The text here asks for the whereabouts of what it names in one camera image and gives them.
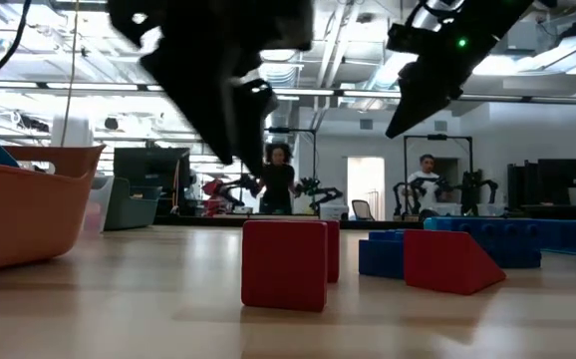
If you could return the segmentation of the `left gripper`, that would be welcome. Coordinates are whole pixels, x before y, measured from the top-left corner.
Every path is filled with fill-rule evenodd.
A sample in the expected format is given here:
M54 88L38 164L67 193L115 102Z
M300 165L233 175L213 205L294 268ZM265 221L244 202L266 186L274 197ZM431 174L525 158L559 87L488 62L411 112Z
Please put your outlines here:
M137 47L157 28L156 48L140 65L161 86L219 160L236 154L253 176L263 170L265 121L278 107L269 83L235 86L234 145L230 75L244 75L267 50L309 50L310 0L109 0L113 27Z

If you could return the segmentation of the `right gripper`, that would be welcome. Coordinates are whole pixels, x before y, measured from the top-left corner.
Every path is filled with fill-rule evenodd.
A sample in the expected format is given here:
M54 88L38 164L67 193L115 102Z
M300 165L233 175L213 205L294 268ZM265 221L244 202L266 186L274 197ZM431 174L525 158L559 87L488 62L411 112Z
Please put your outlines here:
M459 15L442 16L433 31L394 24L388 32L389 50L417 58L399 70L400 102L386 129L393 139L443 110L463 94L462 86L487 56L487 41Z

